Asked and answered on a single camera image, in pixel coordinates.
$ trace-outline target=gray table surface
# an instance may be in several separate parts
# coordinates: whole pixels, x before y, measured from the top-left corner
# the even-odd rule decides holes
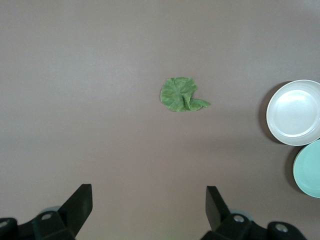
[[[198,240],[206,186],[257,224],[320,239],[320,199],[270,135],[268,101],[320,81],[317,0],[30,0],[0,3],[0,215],[22,224],[82,183],[78,240]],[[196,112],[160,102],[192,77]]]

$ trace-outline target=leaf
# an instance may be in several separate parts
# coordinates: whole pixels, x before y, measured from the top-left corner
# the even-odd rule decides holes
[[[197,86],[192,78],[171,77],[161,89],[160,100],[174,112],[196,111],[209,106],[210,103],[207,101],[191,98],[196,90]]]

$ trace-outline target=teal plate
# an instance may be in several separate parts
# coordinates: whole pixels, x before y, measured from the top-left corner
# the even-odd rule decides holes
[[[293,176],[306,194],[320,198],[320,140],[305,146],[296,156]]]

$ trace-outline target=plate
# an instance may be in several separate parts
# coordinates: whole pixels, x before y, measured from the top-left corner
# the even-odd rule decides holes
[[[320,140],[305,146],[296,156],[293,176],[306,194],[320,198]]]
[[[291,146],[303,146],[320,138],[320,83],[296,80],[272,96],[266,122],[276,139]]]

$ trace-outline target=silver bolt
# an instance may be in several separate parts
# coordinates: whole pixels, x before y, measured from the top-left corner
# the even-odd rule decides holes
[[[233,219],[234,219],[237,223],[243,223],[243,222],[245,221],[245,219],[244,219],[242,216],[240,216],[240,215],[235,215],[235,216],[233,217]]]
[[[288,228],[283,225],[283,224],[280,224],[278,223],[277,225],[275,225],[275,228],[279,231],[279,232],[283,232],[283,233],[287,233],[289,230]]]
[[[0,228],[3,228],[3,227],[5,227],[5,226],[7,226],[8,225],[8,221],[2,221],[2,222],[0,222]]]
[[[47,213],[41,217],[41,220],[48,220],[49,218],[51,218],[51,216],[52,216],[52,213]]]

